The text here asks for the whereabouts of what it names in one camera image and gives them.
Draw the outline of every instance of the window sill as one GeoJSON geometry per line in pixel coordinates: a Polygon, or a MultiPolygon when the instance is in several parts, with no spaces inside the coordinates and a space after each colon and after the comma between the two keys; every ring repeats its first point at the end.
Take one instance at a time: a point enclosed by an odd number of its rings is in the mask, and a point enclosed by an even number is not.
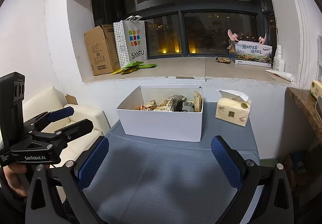
{"type": "Polygon", "coordinates": [[[278,76],[266,72],[268,68],[252,65],[235,64],[234,62],[218,63],[214,57],[179,57],[147,60],[145,64],[155,63],[158,66],[151,69],[141,69],[130,74],[103,74],[92,76],[85,83],[118,80],[130,78],[164,77],[172,79],[211,79],[234,78],[267,81],[271,84],[288,84],[278,76]]]}

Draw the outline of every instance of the blue gripper pad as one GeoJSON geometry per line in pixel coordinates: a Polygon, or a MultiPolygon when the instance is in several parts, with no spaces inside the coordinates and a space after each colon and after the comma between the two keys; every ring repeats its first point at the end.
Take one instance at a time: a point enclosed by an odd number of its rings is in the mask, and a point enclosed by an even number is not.
{"type": "Polygon", "coordinates": [[[239,190],[243,185],[241,172],[217,137],[213,137],[211,140],[211,151],[229,181],[229,184],[239,190]]]}
{"type": "Polygon", "coordinates": [[[72,107],[66,107],[61,110],[56,110],[48,115],[48,120],[50,122],[59,121],[61,119],[67,118],[74,114],[74,109],[72,107]]]}
{"type": "Polygon", "coordinates": [[[83,163],[82,167],[78,170],[78,187],[80,190],[87,188],[91,184],[96,172],[108,153],[108,149],[108,139],[103,137],[89,155],[88,159],[83,163]]]}

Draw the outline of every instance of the screw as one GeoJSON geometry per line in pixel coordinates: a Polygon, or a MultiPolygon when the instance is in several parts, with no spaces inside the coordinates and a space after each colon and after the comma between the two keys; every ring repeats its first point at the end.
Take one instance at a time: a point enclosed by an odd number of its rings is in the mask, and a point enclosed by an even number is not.
{"type": "Polygon", "coordinates": [[[67,168],[70,168],[70,167],[72,167],[74,165],[74,162],[73,161],[67,161],[66,163],[65,163],[65,166],[67,167],[67,168]]]}
{"type": "Polygon", "coordinates": [[[39,164],[36,168],[37,171],[41,171],[43,169],[43,164],[39,164]]]}
{"type": "Polygon", "coordinates": [[[276,167],[277,167],[278,169],[284,169],[284,166],[283,166],[283,164],[281,164],[281,163],[277,163],[277,164],[276,164],[276,167]]]}
{"type": "Polygon", "coordinates": [[[249,167],[252,167],[255,165],[255,162],[252,161],[252,160],[246,160],[246,165],[249,166],[249,167]]]}

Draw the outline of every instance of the cardboard box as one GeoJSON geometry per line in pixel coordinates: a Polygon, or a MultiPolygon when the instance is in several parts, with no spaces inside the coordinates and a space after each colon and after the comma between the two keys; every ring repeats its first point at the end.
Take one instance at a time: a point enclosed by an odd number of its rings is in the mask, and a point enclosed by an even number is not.
{"type": "Polygon", "coordinates": [[[201,85],[139,86],[116,108],[126,134],[164,139],[199,142],[201,139],[201,112],[133,110],[135,106],[155,100],[157,105],[169,96],[179,94],[194,99],[194,91],[202,96],[201,85]]]}
{"type": "Polygon", "coordinates": [[[245,127],[252,101],[239,91],[220,91],[215,117],[245,127]]]}
{"type": "Polygon", "coordinates": [[[85,32],[85,43],[94,75],[120,68],[113,25],[101,25],[85,32]]]}
{"type": "Polygon", "coordinates": [[[68,104],[78,105],[77,100],[74,96],[70,96],[70,95],[66,94],[65,99],[68,104]]]}
{"type": "Polygon", "coordinates": [[[310,87],[310,94],[317,100],[322,95],[322,83],[313,80],[310,87]]]}

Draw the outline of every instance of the human hand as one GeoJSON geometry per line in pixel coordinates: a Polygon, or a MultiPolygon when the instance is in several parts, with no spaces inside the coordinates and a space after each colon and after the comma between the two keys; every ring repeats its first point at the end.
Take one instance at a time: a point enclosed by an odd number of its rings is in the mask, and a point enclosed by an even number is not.
{"type": "Polygon", "coordinates": [[[13,162],[3,168],[3,172],[10,188],[22,197],[27,197],[28,193],[22,185],[18,174],[25,174],[27,172],[26,165],[21,165],[13,162]]]}

